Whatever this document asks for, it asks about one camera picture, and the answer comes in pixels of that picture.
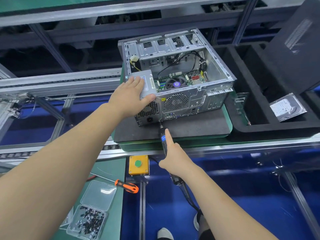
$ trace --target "forearm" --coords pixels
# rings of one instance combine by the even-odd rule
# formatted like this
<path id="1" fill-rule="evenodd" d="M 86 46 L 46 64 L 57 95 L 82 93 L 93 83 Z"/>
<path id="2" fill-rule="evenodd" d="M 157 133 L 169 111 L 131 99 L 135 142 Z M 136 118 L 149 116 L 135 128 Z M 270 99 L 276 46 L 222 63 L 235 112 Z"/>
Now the forearm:
<path id="1" fill-rule="evenodd" d="M 0 205 L 5 207 L 0 218 L 0 239 L 50 237 L 74 205 L 104 143 L 120 120 L 115 108 L 103 104 L 1 177 Z"/>
<path id="2" fill-rule="evenodd" d="M 191 166 L 183 179 L 217 240 L 277 239 L 236 204 L 200 167 Z"/>

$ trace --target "green push button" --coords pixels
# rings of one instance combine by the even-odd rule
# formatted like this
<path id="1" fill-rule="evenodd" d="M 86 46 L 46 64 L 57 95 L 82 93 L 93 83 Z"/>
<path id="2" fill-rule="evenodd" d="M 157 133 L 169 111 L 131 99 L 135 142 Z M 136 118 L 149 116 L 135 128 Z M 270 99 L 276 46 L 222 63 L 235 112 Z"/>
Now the green push button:
<path id="1" fill-rule="evenodd" d="M 142 162 L 140 160 L 137 160 L 134 162 L 134 165 L 138 168 L 142 165 Z"/>

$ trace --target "white shoe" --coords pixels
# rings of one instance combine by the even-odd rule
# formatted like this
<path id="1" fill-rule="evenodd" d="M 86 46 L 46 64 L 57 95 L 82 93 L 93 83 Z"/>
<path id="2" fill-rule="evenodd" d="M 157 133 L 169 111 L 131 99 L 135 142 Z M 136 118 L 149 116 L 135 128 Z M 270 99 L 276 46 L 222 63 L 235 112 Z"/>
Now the white shoe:
<path id="1" fill-rule="evenodd" d="M 197 215 L 198 215 L 198 213 L 195 214 L 195 216 L 194 216 L 194 218 L 193 218 L 193 225 L 194 225 L 195 229 L 196 229 L 197 231 L 199 231 L 199 223 L 197 222 Z"/>
<path id="2" fill-rule="evenodd" d="M 170 240 L 174 240 L 174 237 L 167 228 L 161 228 L 158 231 L 157 238 L 169 238 Z"/>

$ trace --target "person's left hand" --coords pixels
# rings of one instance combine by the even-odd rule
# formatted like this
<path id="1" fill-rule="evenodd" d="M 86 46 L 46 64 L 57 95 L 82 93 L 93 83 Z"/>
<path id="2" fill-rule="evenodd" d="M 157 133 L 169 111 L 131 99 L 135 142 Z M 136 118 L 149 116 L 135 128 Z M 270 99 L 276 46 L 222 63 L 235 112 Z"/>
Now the person's left hand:
<path id="1" fill-rule="evenodd" d="M 144 87 L 144 79 L 139 76 L 130 77 L 126 83 L 122 83 L 111 95 L 108 104 L 114 106 L 122 118 L 135 116 L 149 103 L 155 100 L 155 94 L 149 94 L 140 100 L 140 93 Z"/>

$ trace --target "black pants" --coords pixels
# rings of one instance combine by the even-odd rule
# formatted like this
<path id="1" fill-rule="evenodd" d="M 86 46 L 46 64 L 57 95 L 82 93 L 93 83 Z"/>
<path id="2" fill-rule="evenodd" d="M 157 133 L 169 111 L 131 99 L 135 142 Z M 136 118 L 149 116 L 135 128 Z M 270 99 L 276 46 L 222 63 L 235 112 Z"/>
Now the black pants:
<path id="1" fill-rule="evenodd" d="M 170 240 L 170 239 L 166 237 L 162 237 L 162 238 L 159 238 L 158 240 Z M 208 229 L 201 234 L 199 240 L 215 240 L 215 238 L 211 230 Z"/>

